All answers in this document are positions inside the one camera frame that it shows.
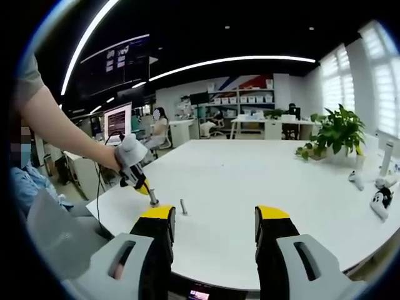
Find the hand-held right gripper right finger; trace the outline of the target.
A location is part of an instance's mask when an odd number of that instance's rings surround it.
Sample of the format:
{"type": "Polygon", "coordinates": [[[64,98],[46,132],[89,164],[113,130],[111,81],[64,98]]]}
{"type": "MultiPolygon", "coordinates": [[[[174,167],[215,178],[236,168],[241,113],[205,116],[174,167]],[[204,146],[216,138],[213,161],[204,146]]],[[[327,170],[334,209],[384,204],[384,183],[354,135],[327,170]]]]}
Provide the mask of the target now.
{"type": "Polygon", "coordinates": [[[261,299],[356,299],[366,288],[343,274],[336,256],[299,234],[278,208],[256,206],[255,242],[261,299]]]}

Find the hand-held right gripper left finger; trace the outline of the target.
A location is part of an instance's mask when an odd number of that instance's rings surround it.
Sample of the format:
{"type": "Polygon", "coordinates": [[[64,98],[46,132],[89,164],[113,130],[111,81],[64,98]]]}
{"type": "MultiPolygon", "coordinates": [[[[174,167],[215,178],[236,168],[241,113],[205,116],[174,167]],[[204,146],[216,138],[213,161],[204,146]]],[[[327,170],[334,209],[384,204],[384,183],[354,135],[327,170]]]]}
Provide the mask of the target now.
{"type": "Polygon", "coordinates": [[[142,213],[131,232],[118,234],[89,257],[79,276],[64,281],[73,299],[167,299],[176,208],[142,213]]]}

